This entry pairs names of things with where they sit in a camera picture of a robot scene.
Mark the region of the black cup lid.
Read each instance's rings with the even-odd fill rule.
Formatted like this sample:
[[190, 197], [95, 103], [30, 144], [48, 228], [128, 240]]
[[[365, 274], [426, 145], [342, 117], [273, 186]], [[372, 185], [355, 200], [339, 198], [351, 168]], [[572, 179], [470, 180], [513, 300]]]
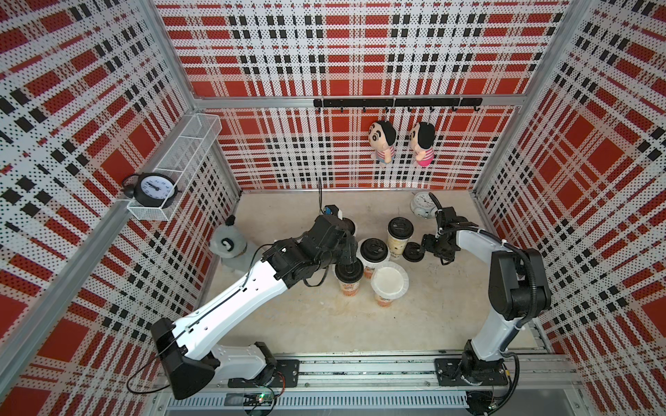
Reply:
[[343, 222], [348, 226], [350, 234], [352, 236], [356, 235], [357, 227], [353, 220], [350, 218], [343, 218]]

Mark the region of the black lid front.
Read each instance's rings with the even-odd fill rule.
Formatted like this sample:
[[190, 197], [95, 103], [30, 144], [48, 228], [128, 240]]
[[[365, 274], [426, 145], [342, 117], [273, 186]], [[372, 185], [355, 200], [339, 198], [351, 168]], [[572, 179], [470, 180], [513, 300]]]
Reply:
[[360, 282], [364, 277], [364, 265], [358, 258], [350, 265], [338, 263], [335, 266], [335, 274], [339, 282], [343, 284], [355, 284]]

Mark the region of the paper milk tea cup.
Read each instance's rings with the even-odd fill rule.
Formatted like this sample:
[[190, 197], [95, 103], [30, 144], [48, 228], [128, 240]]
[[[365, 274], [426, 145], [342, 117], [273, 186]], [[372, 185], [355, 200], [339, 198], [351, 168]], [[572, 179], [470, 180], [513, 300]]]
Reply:
[[394, 239], [393, 237], [389, 236], [387, 238], [387, 246], [388, 251], [390, 252], [390, 256], [392, 258], [400, 258], [402, 253], [404, 253], [408, 242], [408, 239]]
[[364, 277], [367, 279], [371, 279], [374, 275], [375, 270], [376, 270], [375, 265], [366, 265], [364, 267]]

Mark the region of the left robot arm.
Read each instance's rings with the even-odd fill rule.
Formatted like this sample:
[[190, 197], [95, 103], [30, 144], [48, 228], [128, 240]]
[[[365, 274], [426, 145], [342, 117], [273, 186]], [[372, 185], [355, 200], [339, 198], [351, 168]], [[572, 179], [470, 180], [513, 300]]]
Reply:
[[213, 382], [240, 379], [267, 386], [278, 362], [265, 343], [224, 347], [220, 340], [259, 307], [330, 265], [357, 266], [357, 241], [341, 214], [317, 216], [295, 239], [260, 251], [250, 270], [212, 301], [176, 321], [151, 327], [173, 397], [187, 399]]

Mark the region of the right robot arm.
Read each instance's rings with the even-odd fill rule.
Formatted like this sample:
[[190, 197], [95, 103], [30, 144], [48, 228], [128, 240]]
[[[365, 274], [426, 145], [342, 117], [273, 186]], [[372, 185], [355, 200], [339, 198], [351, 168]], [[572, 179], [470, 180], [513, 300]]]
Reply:
[[452, 207], [437, 206], [435, 220], [437, 231], [423, 236], [421, 252], [450, 265], [457, 252], [467, 251], [488, 265], [491, 307], [480, 332], [467, 341], [459, 362], [445, 364], [441, 374], [451, 382], [496, 385], [509, 345], [532, 319], [551, 307], [542, 255], [480, 229]]

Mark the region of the small white clock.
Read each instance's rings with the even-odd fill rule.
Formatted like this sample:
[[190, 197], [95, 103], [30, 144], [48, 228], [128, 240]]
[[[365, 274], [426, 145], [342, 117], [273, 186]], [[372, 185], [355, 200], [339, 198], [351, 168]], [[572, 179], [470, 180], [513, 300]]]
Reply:
[[417, 192], [410, 202], [410, 209], [420, 218], [431, 219], [435, 217], [437, 206], [428, 192]]

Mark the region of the grey plush toy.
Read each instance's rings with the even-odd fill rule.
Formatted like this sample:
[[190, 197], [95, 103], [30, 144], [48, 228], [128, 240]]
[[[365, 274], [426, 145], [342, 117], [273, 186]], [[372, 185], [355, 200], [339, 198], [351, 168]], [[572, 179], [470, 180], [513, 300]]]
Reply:
[[236, 217], [230, 215], [219, 225], [210, 239], [210, 250], [227, 268], [237, 273], [247, 273], [257, 261], [258, 246], [247, 239], [235, 225]]

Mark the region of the plush doll pink striped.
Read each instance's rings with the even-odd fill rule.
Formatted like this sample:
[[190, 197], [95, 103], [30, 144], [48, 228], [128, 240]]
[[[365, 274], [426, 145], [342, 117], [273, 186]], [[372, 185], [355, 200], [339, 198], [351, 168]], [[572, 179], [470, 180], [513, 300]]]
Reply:
[[416, 165], [430, 166], [435, 158], [435, 126], [426, 122], [418, 122], [410, 130], [409, 138], [410, 149]]

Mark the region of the plush doll blue striped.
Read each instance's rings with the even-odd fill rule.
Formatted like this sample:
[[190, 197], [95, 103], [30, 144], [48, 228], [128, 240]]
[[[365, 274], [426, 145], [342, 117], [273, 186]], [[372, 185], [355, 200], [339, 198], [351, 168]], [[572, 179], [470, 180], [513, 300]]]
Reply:
[[374, 161], [390, 164], [395, 157], [396, 131], [389, 121], [375, 121], [369, 127], [369, 145]]

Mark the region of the black round alarm clock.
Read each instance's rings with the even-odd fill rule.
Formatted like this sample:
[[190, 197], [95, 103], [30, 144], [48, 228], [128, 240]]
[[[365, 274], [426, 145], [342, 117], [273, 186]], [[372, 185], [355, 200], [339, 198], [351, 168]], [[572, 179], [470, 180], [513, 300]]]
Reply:
[[148, 208], [168, 208], [179, 192], [176, 183], [161, 173], [135, 173], [125, 178], [121, 186], [126, 197]]

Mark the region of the black hook rail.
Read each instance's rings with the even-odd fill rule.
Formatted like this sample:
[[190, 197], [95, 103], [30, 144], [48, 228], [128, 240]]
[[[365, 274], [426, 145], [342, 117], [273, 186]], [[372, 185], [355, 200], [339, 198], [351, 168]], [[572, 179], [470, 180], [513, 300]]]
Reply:
[[481, 97], [444, 98], [320, 98], [313, 100], [316, 109], [415, 109], [416, 107], [471, 107], [477, 110], [483, 104]]

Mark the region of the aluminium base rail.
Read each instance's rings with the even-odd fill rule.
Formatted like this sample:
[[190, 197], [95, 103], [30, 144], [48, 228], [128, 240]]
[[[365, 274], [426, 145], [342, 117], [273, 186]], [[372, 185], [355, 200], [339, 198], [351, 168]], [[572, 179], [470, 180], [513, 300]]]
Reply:
[[293, 355], [279, 361], [270, 388], [215, 381], [196, 395], [154, 399], [152, 415], [468, 414], [489, 405], [497, 415], [590, 415], [582, 382], [563, 355], [523, 351], [471, 385], [460, 360], [445, 354]]

